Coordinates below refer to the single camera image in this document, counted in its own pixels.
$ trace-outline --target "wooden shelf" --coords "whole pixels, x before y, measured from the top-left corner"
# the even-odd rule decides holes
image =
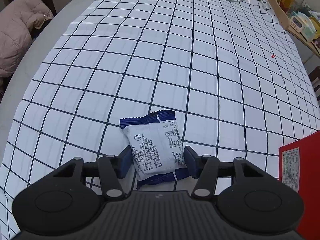
[[[273,11],[275,12],[280,25],[282,28],[284,28],[286,31],[291,33],[293,36],[295,36],[298,40],[300,40],[304,45],[306,45],[309,49],[312,50],[314,54],[316,54],[320,58],[320,54],[318,50],[315,48],[315,46],[311,42],[307,42],[306,39],[302,36],[301,33],[297,33],[291,26],[290,26],[290,20],[287,17],[286,13],[280,8],[278,5],[277,0],[268,0],[270,3]]]

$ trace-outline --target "white checkered tablecloth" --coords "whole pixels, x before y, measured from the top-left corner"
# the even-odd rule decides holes
[[[176,111],[184,146],[241,156],[278,177],[278,148],[320,129],[301,59],[266,0],[95,0],[28,86],[0,167],[3,239],[19,232],[13,198],[81,156],[128,145],[120,118]],[[131,167],[121,180],[135,189]],[[192,190],[196,180],[141,190]],[[216,193],[231,185],[219,178]],[[87,186],[99,192],[99,179]]]

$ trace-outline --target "snack package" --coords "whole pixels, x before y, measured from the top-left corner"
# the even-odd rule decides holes
[[[137,189],[189,176],[174,111],[161,110],[145,117],[120,119],[137,171]]]

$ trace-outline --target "dark wooden chair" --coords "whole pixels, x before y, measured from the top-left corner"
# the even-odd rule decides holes
[[[309,78],[310,78],[310,81],[311,83],[313,81],[315,81],[316,79],[319,79],[320,80],[320,66],[316,67],[310,74],[309,74]],[[316,93],[316,95],[318,94],[317,91],[320,90],[320,84],[318,85],[313,85],[313,89]],[[320,101],[320,95],[317,96],[317,100],[318,102]]]

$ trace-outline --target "label on red box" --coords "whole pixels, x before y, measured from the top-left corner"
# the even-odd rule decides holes
[[[282,182],[299,192],[300,154],[299,148],[282,152]]]

